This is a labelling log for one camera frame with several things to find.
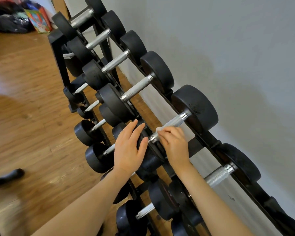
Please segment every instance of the metal frame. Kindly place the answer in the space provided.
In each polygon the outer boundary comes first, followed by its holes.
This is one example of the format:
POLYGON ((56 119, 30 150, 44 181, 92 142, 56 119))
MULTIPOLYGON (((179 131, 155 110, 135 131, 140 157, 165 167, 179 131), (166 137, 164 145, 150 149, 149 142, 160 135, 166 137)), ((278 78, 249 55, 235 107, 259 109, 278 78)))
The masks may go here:
MULTIPOLYGON (((100 22, 97 22, 95 25, 93 25, 94 31, 96 35, 101 33, 102 31, 105 30, 105 28, 102 26, 100 22)), ((65 66, 65 62, 63 59, 63 55, 61 52, 61 46, 67 42, 66 38, 64 35, 59 31, 59 30, 54 30, 52 31, 49 36, 48 36, 51 48, 53 50, 54 56, 56 63, 58 65, 58 69, 63 81, 64 86, 69 86, 72 85, 74 86, 75 89, 79 88, 82 84, 84 84, 84 80, 80 77, 76 78, 72 83, 70 83, 69 76, 67 73, 67 69, 65 66)), ((122 51, 125 51, 118 43, 115 43, 122 51)), ((94 59, 98 62, 100 66, 104 66, 104 62, 107 62, 109 60, 112 60, 112 54, 108 45, 107 41, 104 41, 101 45, 101 49, 104 55, 104 59, 99 60, 98 56, 94 55, 94 59)), ((133 64, 137 67, 137 69, 142 73, 143 76, 146 76, 144 73, 143 69, 138 66, 135 62, 133 64)), ((123 90, 120 86, 120 82, 118 79, 118 75, 116 70, 111 72, 111 75, 113 76, 114 83, 113 85, 118 89, 120 93, 123 93, 123 90)), ((157 91, 158 93, 166 100, 166 102, 173 108, 176 113, 179 113, 175 107, 171 103, 171 95, 173 91, 169 91, 167 94, 162 94, 152 83, 151 84, 157 91)), ((132 110, 134 111, 134 114, 136 115, 136 118, 138 119, 138 124, 145 122, 142 116, 138 113, 136 108, 132 105, 131 102, 129 102, 132 110)), ((89 106, 89 102, 87 101, 87 98, 85 98, 85 102, 83 102, 86 106, 89 106)), ((75 112, 77 105, 74 103, 69 103, 69 108, 71 112, 75 112)), ((96 115, 94 114, 94 119, 92 119, 95 123, 98 122, 96 115)), ((222 164, 227 164, 228 162, 224 162, 214 151, 214 148, 221 144, 219 140, 217 140, 209 131, 204 132, 203 134, 197 133, 189 124, 187 126, 193 131, 195 134, 195 137, 189 141, 188 146, 189 146, 189 154, 192 156, 196 154, 198 151, 200 151, 202 148, 207 148, 212 155, 222 164)), ((107 138, 107 135, 105 132, 102 130, 103 135, 105 136, 105 141, 104 143, 108 146, 111 145, 110 141, 107 138)), ((149 126, 146 125, 145 131, 148 135, 151 135, 153 132, 149 128, 149 126)), ((166 154, 164 148, 160 144, 156 144, 153 146, 152 150, 154 151, 155 155, 157 155, 160 159, 165 159, 164 161, 164 168, 168 175, 172 178, 176 178, 176 174, 173 171, 172 167, 168 164, 168 161, 166 160, 166 154)), ((239 178, 235 174, 232 174, 232 177, 235 179, 235 181, 240 185, 240 187, 246 192, 246 194, 253 200, 253 202, 260 208, 260 210, 269 218, 269 220, 274 224, 274 226, 283 234, 283 235, 295 235, 295 220, 290 218, 284 211, 283 209, 279 206, 277 201, 273 198, 270 197, 265 190, 262 189, 262 187, 258 183, 254 183, 252 185, 245 185, 245 179, 244 178, 239 178)), ((148 183, 143 183, 139 187, 135 188, 133 186, 133 183, 131 180, 129 180, 129 183, 131 185, 131 188, 133 189, 133 192, 131 195, 135 197, 138 200, 141 200, 140 197, 138 197, 142 193, 142 189, 146 188, 146 184, 148 183)), ((160 235, 157 228, 155 227, 155 224, 151 220, 151 218, 148 216, 149 219, 149 230, 152 235, 160 235)))

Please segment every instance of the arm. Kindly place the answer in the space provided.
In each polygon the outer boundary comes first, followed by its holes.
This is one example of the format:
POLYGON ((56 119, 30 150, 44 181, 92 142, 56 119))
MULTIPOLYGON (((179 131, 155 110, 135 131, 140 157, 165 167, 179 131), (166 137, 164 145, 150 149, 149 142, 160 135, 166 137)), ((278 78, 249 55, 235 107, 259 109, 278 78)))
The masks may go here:
POLYGON ((114 169, 91 190, 37 230, 34 236, 97 234, 119 190, 143 161, 148 144, 147 138, 144 138, 137 150, 137 141, 144 128, 142 124, 134 130, 137 122, 135 120, 126 126, 116 140, 114 169))
POLYGON ((188 142, 181 128, 166 127, 158 134, 169 163, 192 196, 211 235, 253 235, 191 164, 188 142))

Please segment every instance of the wooden floor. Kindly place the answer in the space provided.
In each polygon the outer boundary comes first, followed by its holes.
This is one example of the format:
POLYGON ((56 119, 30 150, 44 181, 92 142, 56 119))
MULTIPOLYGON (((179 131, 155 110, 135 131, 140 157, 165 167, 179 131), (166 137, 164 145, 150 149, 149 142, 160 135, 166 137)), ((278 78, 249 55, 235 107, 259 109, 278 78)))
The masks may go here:
MULTIPOLYGON (((124 90, 129 89, 118 74, 124 90)), ((0 187, 2 235, 31 235, 100 180, 86 163, 87 147, 75 137, 73 128, 81 117, 70 113, 62 88, 46 35, 0 34, 0 176, 16 168, 26 172, 0 187)), ((94 90, 85 93, 96 100, 94 90)), ((153 131, 161 126, 139 95, 132 102, 153 131)), ((104 129, 114 142, 111 127, 104 129)), ((162 168, 158 172, 170 182, 162 168)), ((141 182, 137 176, 132 180, 141 182)), ((146 205, 150 202, 147 192, 142 198, 146 205)), ((117 232, 115 215, 122 203, 110 209, 104 235, 117 232)), ((161 235, 172 235, 170 222, 155 211, 151 216, 161 235)))

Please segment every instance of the gray wall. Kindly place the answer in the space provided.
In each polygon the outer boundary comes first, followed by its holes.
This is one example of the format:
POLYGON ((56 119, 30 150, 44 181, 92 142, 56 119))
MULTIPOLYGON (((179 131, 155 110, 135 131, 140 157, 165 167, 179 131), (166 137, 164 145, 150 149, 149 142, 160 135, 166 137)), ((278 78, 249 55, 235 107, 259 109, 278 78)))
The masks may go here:
MULTIPOLYGON (((210 99, 220 118, 211 132, 252 159, 259 184, 295 218, 295 0, 103 2, 161 55, 174 90, 191 84, 210 99)), ((143 77, 129 61, 121 69, 133 84, 143 77)), ((174 115, 153 88, 141 96, 162 123, 174 115)), ((206 151, 192 162, 204 176, 218 166, 206 151)), ((257 235, 278 234, 233 179, 216 191, 257 235)))

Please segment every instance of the person's left arm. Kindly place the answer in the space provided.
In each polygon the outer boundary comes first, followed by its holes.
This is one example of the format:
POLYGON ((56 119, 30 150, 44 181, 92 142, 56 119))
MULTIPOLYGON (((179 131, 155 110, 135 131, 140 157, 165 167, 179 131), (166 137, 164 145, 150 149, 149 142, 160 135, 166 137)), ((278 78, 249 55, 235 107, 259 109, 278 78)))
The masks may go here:
POLYGON ((142 163, 147 138, 137 150, 137 141, 144 124, 137 127, 137 120, 119 134, 116 145, 114 169, 96 186, 75 200, 71 205, 37 230, 34 236, 46 235, 96 235, 113 204, 119 190, 142 163))

